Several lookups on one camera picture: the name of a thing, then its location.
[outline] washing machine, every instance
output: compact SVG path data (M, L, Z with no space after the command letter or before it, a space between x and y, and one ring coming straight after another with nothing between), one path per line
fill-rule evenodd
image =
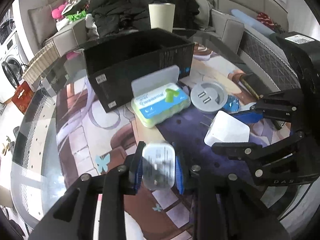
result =
M22 75L28 59L17 31L12 29L10 22L0 29L0 36L0 102L4 103L14 95L18 85L23 82Z

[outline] pink plush toy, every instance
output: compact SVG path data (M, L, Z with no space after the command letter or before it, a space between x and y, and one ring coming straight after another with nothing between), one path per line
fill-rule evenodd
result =
M62 20L64 17L61 15L61 13L64 10L64 8L67 6L67 4L68 4L68 2L66 2L65 4L62 4L58 8L54 9L51 12L52 18L56 19L56 20Z

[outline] screw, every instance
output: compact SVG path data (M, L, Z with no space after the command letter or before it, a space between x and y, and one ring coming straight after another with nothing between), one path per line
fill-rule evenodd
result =
M245 153L245 154L250 154L250 153L251 153L251 149L250 149L250 148L245 149L245 150L244 150L244 153Z
M256 175L257 178L261 177L262 174L263 174L263 171L262 171L262 170L256 170L255 175Z
M193 166L191 167L191 170L192 170L193 172L199 172L199 171L201 170L201 167L200 167L199 165L193 165Z
M88 180L88 179L90 179L90 178L91 178L91 175L88 174L88 173L82 174L81 177L80 177L80 179L81 179L82 181L86 181L86 180Z
M125 166L125 165L120 165L120 166L118 166L118 171L119 172L123 172L123 171L125 171L127 169L127 166Z
M230 180L232 180L232 181L235 181L235 180L238 179L238 176L237 176L236 174L234 174L234 173L230 173L230 174L228 175L228 179L230 179Z

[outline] black phone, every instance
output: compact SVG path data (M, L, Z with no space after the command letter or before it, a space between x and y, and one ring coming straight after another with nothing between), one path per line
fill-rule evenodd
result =
M257 100L260 95L268 95L272 93L271 89L266 86L265 83L254 73L244 74L240 77L242 85L254 96ZM286 124L283 121L272 121L275 127L280 130Z

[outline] barcode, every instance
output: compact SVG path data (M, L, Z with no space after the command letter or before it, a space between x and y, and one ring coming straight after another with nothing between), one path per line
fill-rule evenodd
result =
M109 103L108 106L111 109L111 108L117 106L117 103L116 103L116 101L113 101L113 102Z
M314 39L312 39L312 38L309 38L309 37L306 37L306 36L302 36L302 35L299 35L299 34L291 36L291 37L287 37L285 39L288 40L288 41L292 41L294 43L297 43L297 44L305 44L305 43L314 41Z
M102 75L100 75L100 76L97 76L97 77L96 77L96 81L97 81L98 84L107 81L106 75L105 75L105 74L102 74Z

